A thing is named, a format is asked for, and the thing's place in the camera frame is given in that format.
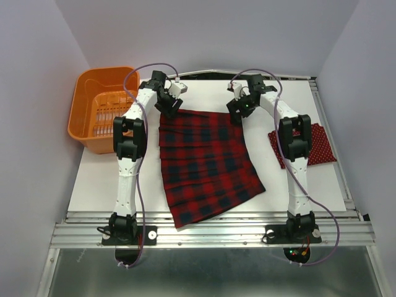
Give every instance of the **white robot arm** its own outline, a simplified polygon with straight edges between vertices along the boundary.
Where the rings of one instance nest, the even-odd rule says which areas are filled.
[[[165,88],[165,81],[166,74],[153,71],[152,78],[140,85],[136,101],[129,110],[122,117],[114,119],[113,146],[118,157],[118,194],[109,225],[102,231],[107,235],[103,239],[122,238],[123,243],[127,244],[136,236],[136,179],[147,148],[143,111],[136,102],[140,103],[146,114],[155,106],[165,116],[172,118],[183,102],[178,97],[187,91],[187,86],[176,78],[169,88]],[[132,135],[124,135],[126,132],[132,132]],[[114,240],[109,242],[109,245],[113,245]]]
[[[260,74],[250,76],[247,81],[249,95],[245,94],[242,85],[237,82],[228,86],[228,90],[234,93],[234,99],[227,104],[231,122],[240,124],[242,118],[248,117],[259,106],[274,118],[277,90],[273,86],[266,86]],[[309,152],[312,149],[311,119],[308,115],[298,114],[281,100],[278,101],[276,112],[285,163],[307,189],[306,172]],[[294,136],[293,131],[298,131],[299,135]],[[312,238],[312,243],[319,243],[320,237],[312,235],[318,227],[311,203],[288,170],[286,174],[289,189],[288,220],[286,225],[267,226],[272,234],[265,236],[265,243],[301,243],[307,236]]]

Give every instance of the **white table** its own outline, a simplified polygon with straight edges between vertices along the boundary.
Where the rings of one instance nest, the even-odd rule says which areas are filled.
[[[186,80],[187,93],[182,95],[185,110],[227,113],[226,103],[232,93],[226,90],[224,80]],[[274,81],[266,81],[276,87]],[[319,114],[308,81],[286,80],[282,99],[300,114],[308,114],[312,123],[320,123]],[[149,139],[147,153],[140,172],[145,209],[148,213],[169,213],[163,189],[158,147],[160,113],[153,108],[148,117]],[[280,168],[272,150],[268,133],[274,130],[273,119],[261,108],[243,121],[244,137],[250,159],[266,191],[229,210],[233,213],[286,212],[288,185],[286,171]],[[118,185],[118,163],[115,154],[95,155],[84,149],[74,185],[69,212],[112,212]],[[337,179],[334,164],[308,167],[308,186],[312,198],[325,204],[331,211],[345,211],[345,191]],[[141,210],[136,193],[137,210]],[[323,211],[313,205],[314,211]]]

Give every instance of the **white wall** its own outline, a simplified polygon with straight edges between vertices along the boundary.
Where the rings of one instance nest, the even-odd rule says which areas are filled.
[[[396,2],[361,0],[318,86],[353,198],[396,293]]]
[[[53,0],[0,8],[0,296],[35,296],[81,147],[66,127],[88,64]]]
[[[314,75],[358,0],[56,0],[91,67]],[[151,70],[143,70],[145,77]]]

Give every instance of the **red plaid skirt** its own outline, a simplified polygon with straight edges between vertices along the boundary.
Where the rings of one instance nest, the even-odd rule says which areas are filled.
[[[228,113],[161,115],[160,158],[177,228],[219,215],[265,191],[250,162],[242,126]]]

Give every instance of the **orange plastic laundry basket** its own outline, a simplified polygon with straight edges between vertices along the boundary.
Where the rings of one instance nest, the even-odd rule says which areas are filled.
[[[131,67],[85,71],[77,80],[67,131],[94,153],[113,152],[113,119],[122,116],[133,99],[123,89]],[[130,76],[127,89],[136,96],[139,74]]]

